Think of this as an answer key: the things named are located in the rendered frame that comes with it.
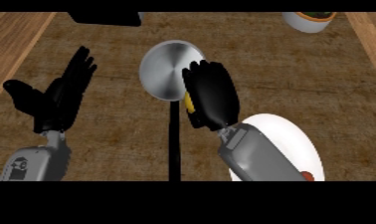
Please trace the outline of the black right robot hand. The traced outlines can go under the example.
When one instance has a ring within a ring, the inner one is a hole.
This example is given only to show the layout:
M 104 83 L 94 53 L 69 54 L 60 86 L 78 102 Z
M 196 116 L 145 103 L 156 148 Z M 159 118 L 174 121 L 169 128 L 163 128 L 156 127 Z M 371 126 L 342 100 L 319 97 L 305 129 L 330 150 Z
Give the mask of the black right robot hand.
M 182 79 L 193 105 L 191 126 L 216 131 L 237 123 L 238 98 L 222 64 L 200 60 L 182 68 Z

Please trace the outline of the black appliance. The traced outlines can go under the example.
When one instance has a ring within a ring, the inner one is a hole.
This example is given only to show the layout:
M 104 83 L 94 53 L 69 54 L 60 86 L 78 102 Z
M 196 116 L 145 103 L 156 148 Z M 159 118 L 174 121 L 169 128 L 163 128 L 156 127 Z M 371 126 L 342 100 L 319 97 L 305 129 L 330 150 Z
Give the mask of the black appliance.
M 73 21 L 81 24 L 98 24 L 113 26 L 140 27 L 143 23 L 143 12 L 69 12 Z

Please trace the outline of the white pot with plant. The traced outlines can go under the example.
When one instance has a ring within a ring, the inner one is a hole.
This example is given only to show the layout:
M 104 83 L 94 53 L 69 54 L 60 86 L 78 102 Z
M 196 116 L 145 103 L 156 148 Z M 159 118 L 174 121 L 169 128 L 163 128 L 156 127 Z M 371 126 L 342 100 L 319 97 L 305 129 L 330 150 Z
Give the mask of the white pot with plant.
M 281 18 L 286 24 L 303 33 L 318 33 L 324 30 L 331 22 L 336 13 L 331 13 L 327 18 L 314 18 L 300 12 L 283 12 Z

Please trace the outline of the yellow lemon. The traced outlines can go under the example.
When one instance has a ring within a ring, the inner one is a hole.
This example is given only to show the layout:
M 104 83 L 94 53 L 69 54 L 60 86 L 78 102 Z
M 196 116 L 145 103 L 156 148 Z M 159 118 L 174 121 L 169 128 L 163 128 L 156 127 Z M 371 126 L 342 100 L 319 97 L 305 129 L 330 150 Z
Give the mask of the yellow lemon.
M 185 92 L 184 102 L 185 102 L 187 112 L 193 113 L 194 112 L 194 108 L 193 108 L 188 92 Z

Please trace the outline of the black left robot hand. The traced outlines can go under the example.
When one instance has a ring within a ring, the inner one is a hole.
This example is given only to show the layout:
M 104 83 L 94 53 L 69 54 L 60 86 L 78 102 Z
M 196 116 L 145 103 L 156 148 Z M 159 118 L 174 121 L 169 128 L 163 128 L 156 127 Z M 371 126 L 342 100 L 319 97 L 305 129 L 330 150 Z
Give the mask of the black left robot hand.
M 33 118 L 35 133 L 66 131 L 72 127 L 95 70 L 89 49 L 81 46 L 61 76 L 53 80 L 45 92 L 19 80 L 2 83 L 16 110 Z

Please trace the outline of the white plate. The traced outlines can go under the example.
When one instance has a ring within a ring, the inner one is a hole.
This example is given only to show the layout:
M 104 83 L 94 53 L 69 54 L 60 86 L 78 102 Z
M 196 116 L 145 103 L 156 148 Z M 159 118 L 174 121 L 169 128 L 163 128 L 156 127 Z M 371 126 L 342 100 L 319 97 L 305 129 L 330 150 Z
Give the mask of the white plate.
M 318 152 L 300 128 L 284 117 L 271 113 L 255 114 L 241 122 L 258 128 L 297 171 L 308 171 L 314 181 L 322 181 L 324 170 Z

